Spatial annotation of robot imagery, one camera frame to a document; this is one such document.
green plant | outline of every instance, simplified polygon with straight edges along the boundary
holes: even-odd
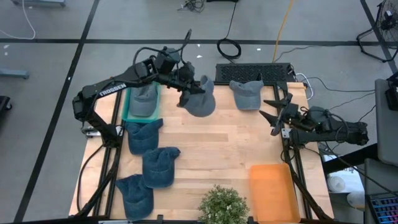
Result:
[[[199,221],[205,224],[243,224],[247,222],[249,207],[232,188],[216,185],[202,199],[198,208],[203,212]]]

teal tray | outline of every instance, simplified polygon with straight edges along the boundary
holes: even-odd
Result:
[[[159,101],[160,101],[160,90],[161,87],[159,85],[159,83],[156,83],[156,89],[157,89],[157,102],[156,102],[156,109],[154,111],[154,113],[150,116],[134,116],[130,113],[130,92],[131,92],[131,88],[128,88],[126,91],[126,97],[124,99],[124,106],[123,106],[123,112],[122,112],[122,119],[124,121],[128,121],[128,122],[135,122],[135,123],[151,123],[155,120],[157,120],[158,116],[159,116]]]

fan stand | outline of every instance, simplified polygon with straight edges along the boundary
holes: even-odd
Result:
[[[394,53],[394,55],[393,55],[390,59],[383,59],[383,58],[380,58],[380,57],[378,57],[378,56],[376,56],[376,55],[367,53],[367,52],[365,51],[365,49],[364,49],[362,43],[361,43],[361,39],[362,39],[363,37],[366,37],[366,36],[369,35],[370,33],[375,32],[374,30],[376,29],[377,22],[378,22],[378,20],[379,20],[379,16],[380,16],[380,12],[381,12],[381,6],[382,6],[382,3],[380,3],[380,4],[378,5],[379,10],[378,10],[378,12],[377,12],[377,17],[376,17],[376,20],[374,21],[373,26],[372,26],[370,29],[368,29],[367,31],[365,31],[365,32],[363,32],[363,33],[360,33],[360,34],[356,37],[356,40],[358,41],[358,45],[359,45],[359,47],[361,48],[361,52],[362,52],[362,53],[364,53],[364,54],[366,54],[366,55],[368,55],[368,56],[370,56],[370,57],[372,57],[372,58],[376,58],[376,59],[382,61],[383,63],[386,63],[386,62],[390,62],[390,61],[392,61],[392,60],[395,59],[395,57],[396,57],[397,54],[398,54],[398,49],[396,50],[396,52]],[[380,42],[381,42],[380,44],[386,45],[386,43],[385,43],[384,40],[380,40]]]

plastic tray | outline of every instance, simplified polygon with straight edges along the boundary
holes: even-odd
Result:
[[[259,165],[250,168],[254,219],[258,223],[298,223],[299,207],[289,165]]]
[[[132,115],[129,110],[131,88],[128,88],[126,90],[126,97],[124,98],[124,105],[123,105],[123,112],[122,112],[122,119],[124,121],[134,122],[134,123],[151,123],[151,122],[157,120],[157,118],[159,116],[160,91],[162,88],[160,87],[159,83],[154,82],[154,84],[156,85],[156,88],[157,88],[157,102],[156,102],[156,109],[155,109],[154,113],[152,113],[152,115],[146,116],[146,117]]]

orange tray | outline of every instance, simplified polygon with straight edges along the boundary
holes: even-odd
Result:
[[[250,168],[254,219],[258,223],[298,223],[299,206],[289,165],[258,165]]]

